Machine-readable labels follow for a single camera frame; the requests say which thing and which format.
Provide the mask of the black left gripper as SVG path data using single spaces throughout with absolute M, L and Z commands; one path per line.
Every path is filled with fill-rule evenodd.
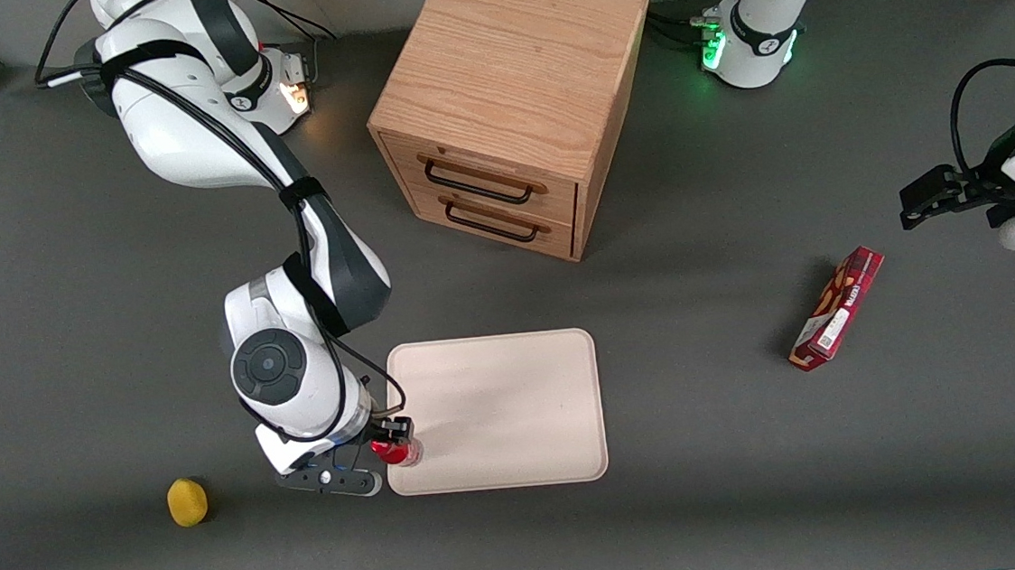
M 982 162 L 974 166 L 969 165 L 964 156 L 958 123 L 954 123 L 954 146 L 960 174 L 953 165 L 940 164 L 899 192 L 901 229 L 915 229 L 925 220 L 942 214 L 982 206 L 989 208 L 987 222 L 992 229 L 999 229 L 1004 221 L 1015 219 L 1015 182 L 1002 171 L 1002 165 L 1015 153 L 1015 123 L 994 139 Z M 964 187 L 960 176 L 966 180 Z

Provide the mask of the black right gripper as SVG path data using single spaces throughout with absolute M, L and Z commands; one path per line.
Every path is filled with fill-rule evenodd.
M 380 468 L 382 459 L 373 450 L 371 442 L 399 444 L 414 438 L 414 421 L 411 417 L 398 416 L 378 419 L 379 431 L 364 432 L 351 441 L 336 447 L 337 470 L 365 471 Z

